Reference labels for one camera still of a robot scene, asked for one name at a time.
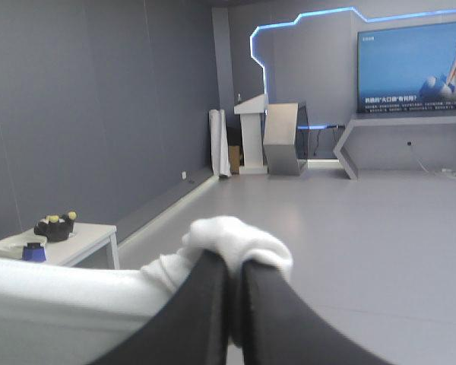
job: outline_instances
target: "cardboard box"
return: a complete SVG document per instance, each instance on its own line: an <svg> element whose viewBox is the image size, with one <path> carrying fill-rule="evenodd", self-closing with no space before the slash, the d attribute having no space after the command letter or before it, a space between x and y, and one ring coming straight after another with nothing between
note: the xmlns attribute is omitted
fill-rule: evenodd
<svg viewBox="0 0 456 365"><path fill-rule="evenodd" d="M228 146L231 173L240 173L240 146Z"/></svg>

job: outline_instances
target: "lectern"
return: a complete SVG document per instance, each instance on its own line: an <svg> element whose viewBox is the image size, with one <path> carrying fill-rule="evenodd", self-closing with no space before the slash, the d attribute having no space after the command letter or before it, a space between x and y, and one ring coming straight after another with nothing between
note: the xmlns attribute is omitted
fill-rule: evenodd
<svg viewBox="0 0 456 365"><path fill-rule="evenodd" d="M235 114L240 115L242 123L243 156L245 165L240 166L240 174L267 173L261 146L261 114L268 104L267 94L258 95L235 106Z"/></svg>

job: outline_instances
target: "ceiling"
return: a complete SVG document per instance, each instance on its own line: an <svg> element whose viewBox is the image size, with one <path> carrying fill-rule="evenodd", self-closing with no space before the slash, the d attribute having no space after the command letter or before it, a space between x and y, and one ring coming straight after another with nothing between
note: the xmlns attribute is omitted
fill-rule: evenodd
<svg viewBox="0 0 456 365"><path fill-rule="evenodd" d="M251 4L254 2L263 2L269 0L199 0L205 4L216 6L216 7L227 7L227 6L237 6L244 4Z"/></svg>

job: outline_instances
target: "blue led light strip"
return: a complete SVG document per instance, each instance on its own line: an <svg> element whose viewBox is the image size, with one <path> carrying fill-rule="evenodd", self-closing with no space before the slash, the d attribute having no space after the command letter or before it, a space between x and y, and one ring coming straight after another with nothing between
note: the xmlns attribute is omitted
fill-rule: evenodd
<svg viewBox="0 0 456 365"><path fill-rule="evenodd" d="M328 10L320 10L320 11L311 11L309 13L301 13L297 16L297 18L294 21L289 21L286 23L277 23L277 24L266 24L266 25L261 25L257 27L252 35L250 36L250 55L254 59L255 62L257 62L260 67L262 68L263 71L263 76L264 76L264 92L267 94L268 89L267 89L267 70L265 68L265 65L255 56L255 38L257 37L258 32L261 30L267 30L267 29L277 29L277 28L287 28L287 27L293 27L297 25L301 19L305 17L316 17L319 15L326 15L326 14L334 14L334 13L341 13L344 11L352 11L356 15L358 15L365 23L378 23L382 21L401 21L403 19L412 19L415 17L433 17L436 15L449 15L449 14L456 14L456 9L447 9L447 10L436 10L436 11L424 11L421 13L414 13L414 14L402 14L402 15L392 15L390 17L371 17L367 18L365 17L362 13L358 11L357 8L354 6L350 6L347 8L335 8L335 9L328 9Z"/></svg>

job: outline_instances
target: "anatomical image on screen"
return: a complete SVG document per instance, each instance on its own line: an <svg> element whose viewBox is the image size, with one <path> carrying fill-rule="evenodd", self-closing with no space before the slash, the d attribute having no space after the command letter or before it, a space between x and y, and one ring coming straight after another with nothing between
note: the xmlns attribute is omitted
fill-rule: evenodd
<svg viewBox="0 0 456 365"><path fill-rule="evenodd" d="M456 23L358 34L358 112L456 110Z"/></svg>

